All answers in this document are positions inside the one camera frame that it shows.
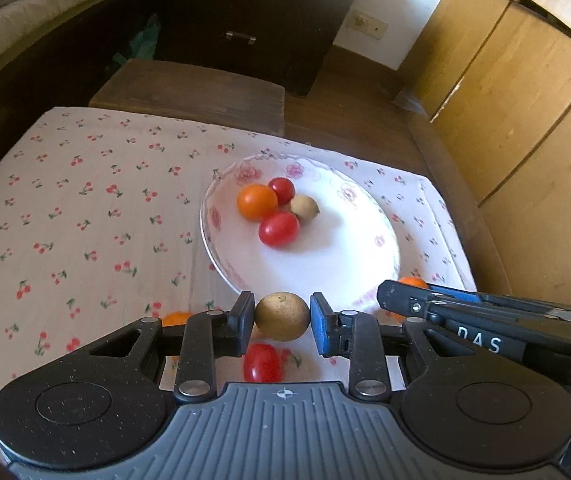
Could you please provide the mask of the cherry print tablecloth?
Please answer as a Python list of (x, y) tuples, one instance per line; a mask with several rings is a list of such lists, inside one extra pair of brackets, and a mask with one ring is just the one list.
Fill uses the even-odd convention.
[(475, 288), (427, 178), (250, 131), (57, 107), (0, 161), (0, 389), (142, 316), (230, 308), (234, 291), (200, 240), (200, 202), (232, 162), (268, 153), (363, 185), (396, 232), (398, 274)]

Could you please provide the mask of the dark wooden dresser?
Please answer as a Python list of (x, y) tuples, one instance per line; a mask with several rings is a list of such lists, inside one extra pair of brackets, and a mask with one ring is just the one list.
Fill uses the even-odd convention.
[(155, 56), (305, 96), (353, 1), (159, 0)]

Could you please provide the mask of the green plastic bag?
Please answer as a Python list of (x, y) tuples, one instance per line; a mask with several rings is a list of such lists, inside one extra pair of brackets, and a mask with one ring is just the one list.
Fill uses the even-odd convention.
[(158, 33), (159, 24), (156, 23), (156, 19), (152, 16), (144, 29), (140, 30), (140, 32), (134, 36), (133, 40), (129, 42), (130, 53), (128, 55), (116, 53), (113, 56), (113, 61), (119, 66), (123, 66), (129, 60), (153, 60), (157, 46)]

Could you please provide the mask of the red cherry tomato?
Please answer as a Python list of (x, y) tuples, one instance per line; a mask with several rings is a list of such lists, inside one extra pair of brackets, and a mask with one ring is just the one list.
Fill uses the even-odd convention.
[(288, 211), (276, 212), (260, 222), (258, 236), (268, 247), (291, 244), (299, 236), (299, 219)]
[(246, 382), (282, 382), (284, 368), (276, 348), (263, 342), (251, 344), (243, 359), (243, 376)]
[(273, 178), (268, 182), (269, 188), (276, 194), (279, 206), (285, 206), (293, 200), (296, 190), (293, 182), (284, 177)]

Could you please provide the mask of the wall power socket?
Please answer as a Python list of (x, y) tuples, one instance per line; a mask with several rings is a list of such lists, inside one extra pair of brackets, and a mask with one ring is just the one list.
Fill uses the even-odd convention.
[(389, 28), (389, 24), (356, 10), (349, 14), (346, 26), (376, 40), (381, 40)]

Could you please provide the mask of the wooden wardrobe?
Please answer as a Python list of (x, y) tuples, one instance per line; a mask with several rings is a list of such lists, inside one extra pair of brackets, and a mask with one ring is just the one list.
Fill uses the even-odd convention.
[(441, 0), (400, 74), (477, 286), (571, 304), (571, 0)]

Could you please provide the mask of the red cherry tomato back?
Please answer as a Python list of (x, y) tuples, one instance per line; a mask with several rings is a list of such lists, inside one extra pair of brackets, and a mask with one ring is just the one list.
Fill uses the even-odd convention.
[(273, 178), (268, 182), (269, 188), (276, 194), (279, 206), (285, 206), (293, 200), (296, 190), (293, 182), (284, 177)]

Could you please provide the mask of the white floral plate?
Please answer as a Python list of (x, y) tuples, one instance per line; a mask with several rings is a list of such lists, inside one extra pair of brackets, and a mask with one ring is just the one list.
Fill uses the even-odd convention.
[[(280, 248), (259, 239), (258, 223), (238, 211), (244, 186), (287, 178), (320, 212)], [(400, 275), (400, 247), (383, 208), (354, 179), (324, 162), (291, 154), (259, 154), (220, 170), (200, 206), (200, 234), (216, 271), (235, 292), (257, 298), (321, 292), (337, 310), (370, 310), (377, 289)]]

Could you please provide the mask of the red cherry tomato front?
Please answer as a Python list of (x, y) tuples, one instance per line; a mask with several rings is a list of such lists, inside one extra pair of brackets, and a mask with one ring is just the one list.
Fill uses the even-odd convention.
[(299, 219), (288, 211), (276, 212), (260, 222), (258, 236), (268, 247), (291, 244), (299, 236)]

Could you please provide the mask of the orange tangerine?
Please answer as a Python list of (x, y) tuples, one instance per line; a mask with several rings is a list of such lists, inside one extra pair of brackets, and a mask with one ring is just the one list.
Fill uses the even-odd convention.
[[(423, 288), (423, 289), (429, 288), (429, 285), (427, 285), (426, 281), (422, 280), (422, 278), (416, 278), (415, 276), (404, 276), (403, 278), (400, 278), (398, 280), (398, 282), (401, 284), (410, 285), (413, 287), (418, 287), (418, 288)], [(397, 323), (402, 323), (406, 319), (404, 317), (404, 315), (400, 315), (400, 314), (396, 314), (396, 313), (393, 313), (392, 317), (394, 318), (394, 320)]]
[(261, 222), (274, 214), (279, 207), (276, 192), (264, 184), (249, 184), (236, 196), (236, 208), (248, 221)]
[(162, 324), (164, 327), (186, 325), (186, 322), (188, 322), (189, 318), (191, 318), (190, 312), (171, 312), (162, 318)]

